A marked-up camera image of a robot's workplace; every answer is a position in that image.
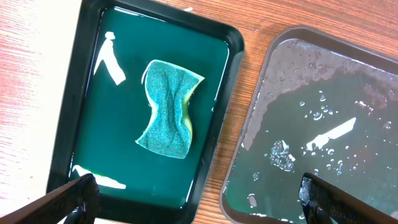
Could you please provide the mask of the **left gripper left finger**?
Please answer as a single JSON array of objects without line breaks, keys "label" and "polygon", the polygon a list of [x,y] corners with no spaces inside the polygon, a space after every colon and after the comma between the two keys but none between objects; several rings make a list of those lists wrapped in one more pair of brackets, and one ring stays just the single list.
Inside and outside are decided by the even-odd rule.
[{"label": "left gripper left finger", "polygon": [[94,223],[99,187],[93,174],[85,174],[32,203],[1,218],[1,223]]}]

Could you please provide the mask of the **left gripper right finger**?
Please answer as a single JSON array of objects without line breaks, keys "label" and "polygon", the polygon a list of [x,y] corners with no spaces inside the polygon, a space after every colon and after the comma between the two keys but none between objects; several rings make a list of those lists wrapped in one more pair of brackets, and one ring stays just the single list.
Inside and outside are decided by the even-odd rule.
[{"label": "left gripper right finger", "polygon": [[302,177],[299,198],[308,224],[397,224],[395,218],[308,172]]}]

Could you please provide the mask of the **green yellow sponge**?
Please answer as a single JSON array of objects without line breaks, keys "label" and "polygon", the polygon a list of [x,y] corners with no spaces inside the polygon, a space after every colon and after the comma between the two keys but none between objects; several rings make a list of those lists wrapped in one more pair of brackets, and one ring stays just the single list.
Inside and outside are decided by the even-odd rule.
[{"label": "green yellow sponge", "polygon": [[151,115],[136,144],[161,156],[186,158],[193,139],[188,103],[204,79],[173,63],[152,60],[142,76]]}]

